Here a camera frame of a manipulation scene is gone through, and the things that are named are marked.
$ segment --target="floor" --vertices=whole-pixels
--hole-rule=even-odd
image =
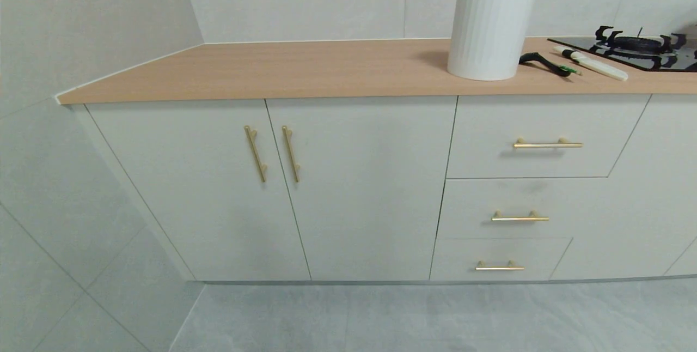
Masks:
[[[697,350],[697,278],[459,286],[207,285],[171,352]]]

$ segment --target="kitchen cabinet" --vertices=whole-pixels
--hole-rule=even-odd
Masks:
[[[431,280],[549,280],[570,241],[565,238],[438,239]]]
[[[309,280],[263,100],[88,108],[197,280]]]
[[[689,247],[697,236],[695,111],[695,95],[651,97],[595,196],[595,217],[577,231],[553,278],[660,276]]]
[[[647,101],[645,94],[461,96],[448,178],[605,177]]]
[[[456,98],[267,102],[312,280],[428,280]]]
[[[575,236],[588,229],[607,185],[606,178],[449,179],[438,238]]]

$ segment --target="knife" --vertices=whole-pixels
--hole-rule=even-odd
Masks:
[[[620,81],[626,81],[629,78],[629,74],[627,74],[625,71],[612,67],[609,64],[604,64],[599,60],[590,59],[584,54],[571,48],[564,46],[555,46],[554,50],[555,52],[559,52],[563,57],[567,57],[568,59],[577,62],[577,64],[580,64],[581,66],[587,69],[597,71],[598,73],[608,76],[610,78],[614,78]]]

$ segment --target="drawer handle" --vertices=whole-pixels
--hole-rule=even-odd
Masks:
[[[549,217],[540,216],[537,211],[533,210],[527,217],[503,217],[501,212],[496,210],[491,218],[491,221],[523,221],[527,223],[534,223],[535,221],[549,221]]]
[[[522,138],[513,144],[513,149],[542,149],[542,148],[583,148],[583,143],[569,142],[565,138],[560,138],[554,143],[526,143]]]
[[[525,266],[516,265],[512,260],[508,261],[507,266],[486,266],[483,260],[477,262],[475,270],[525,270]]]
[[[293,164],[293,174],[296,177],[296,183],[299,183],[301,179],[298,176],[298,170],[301,169],[301,165],[296,163],[296,156],[293,153],[293,145],[291,144],[291,136],[293,131],[288,128],[288,126],[283,126],[283,135],[286,137],[286,146],[288,147],[288,155],[291,158],[291,164]]]
[[[254,154],[254,160],[256,161],[256,166],[259,168],[259,175],[261,175],[261,181],[264,183],[266,181],[266,164],[261,162],[259,158],[259,151],[256,150],[256,130],[252,130],[249,126],[244,126],[244,131],[247,133],[247,140],[249,140],[249,147],[252,149]]]

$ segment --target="corner wall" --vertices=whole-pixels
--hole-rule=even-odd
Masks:
[[[54,94],[202,43],[189,0],[3,0],[0,350],[165,352],[199,295]]]

